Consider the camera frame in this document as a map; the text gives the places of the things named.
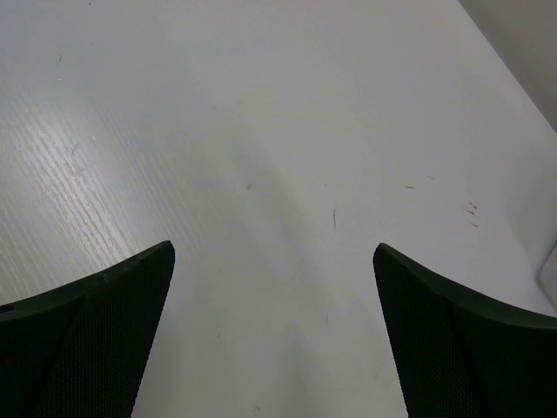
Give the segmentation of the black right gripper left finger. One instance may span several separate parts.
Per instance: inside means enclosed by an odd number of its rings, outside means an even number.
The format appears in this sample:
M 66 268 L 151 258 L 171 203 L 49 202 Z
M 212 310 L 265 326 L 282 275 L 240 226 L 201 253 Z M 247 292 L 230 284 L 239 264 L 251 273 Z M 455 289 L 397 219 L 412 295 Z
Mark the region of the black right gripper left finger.
M 129 417 L 175 266 L 163 241 L 1 307 L 3 417 Z

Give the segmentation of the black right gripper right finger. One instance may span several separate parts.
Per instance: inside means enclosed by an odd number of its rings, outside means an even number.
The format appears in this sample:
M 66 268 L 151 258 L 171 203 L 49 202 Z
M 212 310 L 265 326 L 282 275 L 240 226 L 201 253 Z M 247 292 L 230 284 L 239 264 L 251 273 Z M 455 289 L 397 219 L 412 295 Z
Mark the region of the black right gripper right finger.
M 373 269 L 411 417 L 554 417 L 556 319 L 445 278 L 381 243 Z

